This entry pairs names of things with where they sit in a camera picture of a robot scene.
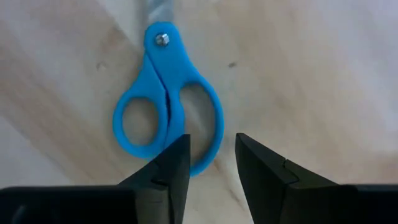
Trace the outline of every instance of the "wooden table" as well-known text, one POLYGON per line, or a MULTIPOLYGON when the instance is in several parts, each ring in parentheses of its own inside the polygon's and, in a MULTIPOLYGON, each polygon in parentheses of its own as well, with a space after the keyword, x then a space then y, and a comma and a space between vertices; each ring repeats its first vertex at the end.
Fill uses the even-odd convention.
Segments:
MULTIPOLYGON (((250 222, 237 132, 339 183, 398 181, 398 2, 175 7, 187 52, 225 119, 216 160, 190 181, 187 223, 250 222)), ((141 65, 141 9, 138 0, 0 2, 1 187, 115 184, 146 163, 124 152, 111 128, 141 65)), ((181 97, 195 157, 213 134, 212 107, 197 86, 181 97)), ((154 109, 141 101, 127 110, 128 134, 147 142, 154 109)))

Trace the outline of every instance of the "screw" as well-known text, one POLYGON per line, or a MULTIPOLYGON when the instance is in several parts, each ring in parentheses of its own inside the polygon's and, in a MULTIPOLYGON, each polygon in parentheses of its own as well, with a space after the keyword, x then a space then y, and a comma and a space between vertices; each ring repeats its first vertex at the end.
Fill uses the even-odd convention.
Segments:
POLYGON ((165 47, 170 42, 169 35, 167 34, 157 34, 155 40, 156 44, 162 47, 165 47))

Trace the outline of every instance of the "blue plastic handle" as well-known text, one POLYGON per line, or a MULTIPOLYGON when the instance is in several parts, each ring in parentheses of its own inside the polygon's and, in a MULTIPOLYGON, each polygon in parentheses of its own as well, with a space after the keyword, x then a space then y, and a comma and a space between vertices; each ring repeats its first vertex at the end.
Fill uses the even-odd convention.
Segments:
POLYGON ((190 175, 195 176, 207 168, 215 158, 220 148, 224 134, 223 109, 213 87, 198 73, 189 60, 177 28, 169 22, 157 22, 146 31, 144 40, 146 56, 144 67, 133 86, 121 97, 113 117, 113 130, 116 139, 125 150, 132 155, 143 158, 153 158, 163 149, 185 133, 185 115, 180 103, 180 90, 188 84, 199 84, 208 93, 215 109, 215 135, 204 156, 190 169, 190 175), (159 46, 155 37, 167 34, 170 42, 159 46), (169 94, 170 114, 167 116, 166 94, 169 94), (158 130, 155 139, 148 146, 131 144, 123 131, 123 110, 129 100, 145 97, 154 102, 158 110, 158 130))

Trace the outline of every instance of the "scissors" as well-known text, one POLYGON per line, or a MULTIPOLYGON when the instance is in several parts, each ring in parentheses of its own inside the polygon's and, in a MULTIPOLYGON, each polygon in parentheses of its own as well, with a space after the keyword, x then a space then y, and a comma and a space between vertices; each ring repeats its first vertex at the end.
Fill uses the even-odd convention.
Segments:
POLYGON ((188 84, 201 85, 215 109, 215 134, 202 158, 190 168, 190 175, 204 171, 215 158, 224 134, 223 109, 213 87, 191 63, 180 34, 171 23, 172 0, 146 0, 148 23, 144 37, 144 59, 141 71, 119 99, 113 114, 113 132, 118 143, 130 154, 153 159, 185 134, 185 115, 180 103, 180 90, 188 84), (151 143, 132 144, 123 130, 123 111, 134 98, 146 98, 155 104, 158 128, 151 143))

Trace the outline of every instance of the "scissor blade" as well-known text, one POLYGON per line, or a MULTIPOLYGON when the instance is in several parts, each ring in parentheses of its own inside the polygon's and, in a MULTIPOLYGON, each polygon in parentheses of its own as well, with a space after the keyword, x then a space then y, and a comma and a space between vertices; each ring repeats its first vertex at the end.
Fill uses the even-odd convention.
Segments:
POLYGON ((148 25, 154 22, 172 22, 173 1, 172 0, 146 0, 148 25))

